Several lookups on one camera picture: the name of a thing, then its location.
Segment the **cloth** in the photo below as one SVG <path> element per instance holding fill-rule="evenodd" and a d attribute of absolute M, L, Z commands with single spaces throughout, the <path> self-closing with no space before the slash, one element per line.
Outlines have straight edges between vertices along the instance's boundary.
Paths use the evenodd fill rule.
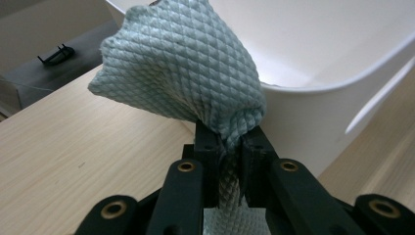
<path fill-rule="evenodd" d="M 218 133 L 219 208 L 205 210 L 205 234 L 267 234 L 264 210 L 239 205 L 240 136 L 259 125 L 265 97 L 255 64 L 207 0 L 161 0 L 129 9 L 103 41 L 96 95 L 168 118 L 200 119 Z"/>

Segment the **black object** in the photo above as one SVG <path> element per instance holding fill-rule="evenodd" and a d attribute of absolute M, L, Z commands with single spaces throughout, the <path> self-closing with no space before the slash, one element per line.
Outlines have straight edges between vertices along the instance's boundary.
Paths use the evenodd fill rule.
<path fill-rule="evenodd" d="M 203 208 L 218 205 L 218 175 L 223 146 L 197 122 L 194 145 L 171 165 L 159 191 L 136 202 L 112 196 L 97 204 L 75 235 L 203 232 Z M 415 214 L 380 195 L 357 198 L 354 207 L 336 200 L 301 163 L 279 159 L 259 127 L 242 138 L 241 198 L 251 208 L 266 208 L 272 234 L 415 234 Z"/>
<path fill-rule="evenodd" d="M 71 56 L 73 56 L 73 54 L 75 54 L 75 50 L 73 50 L 73 48 L 67 47 L 65 44 L 62 44 L 62 46 L 62 48 L 58 46 L 59 50 L 45 60 L 42 60 L 40 56 L 38 56 L 37 58 L 46 67 L 58 65 L 69 59 Z"/>

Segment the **white wall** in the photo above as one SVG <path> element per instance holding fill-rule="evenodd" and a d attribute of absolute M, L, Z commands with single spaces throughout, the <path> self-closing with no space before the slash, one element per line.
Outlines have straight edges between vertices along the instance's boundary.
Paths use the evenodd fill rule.
<path fill-rule="evenodd" d="M 112 19 L 105 0 L 0 0 L 0 8 L 0 73 Z"/>

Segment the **light blue cloth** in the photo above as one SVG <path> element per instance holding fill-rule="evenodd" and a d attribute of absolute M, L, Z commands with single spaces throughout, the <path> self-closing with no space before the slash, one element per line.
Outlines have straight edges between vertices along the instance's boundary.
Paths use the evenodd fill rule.
<path fill-rule="evenodd" d="M 205 234 L 266 234 L 264 210 L 239 207 L 240 136 L 265 113 L 254 62 L 207 0 L 161 0 L 127 11 L 101 46 L 96 95 L 168 118 L 200 119 L 226 148 L 220 209 L 205 210 Z"/>

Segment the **wooden surface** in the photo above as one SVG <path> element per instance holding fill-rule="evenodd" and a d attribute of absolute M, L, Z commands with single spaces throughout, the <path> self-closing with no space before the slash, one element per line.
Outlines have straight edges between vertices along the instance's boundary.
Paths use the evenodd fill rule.
<path fill-rule="evenodd" d="M 0 123 L 0 234 L 71 234 L 100 200 L 159 188 L 193 134 L 92 95 L 99 68 Z M 414 79 L 321 175 L 340 199 L 379 192 L 415 210 Z"/>

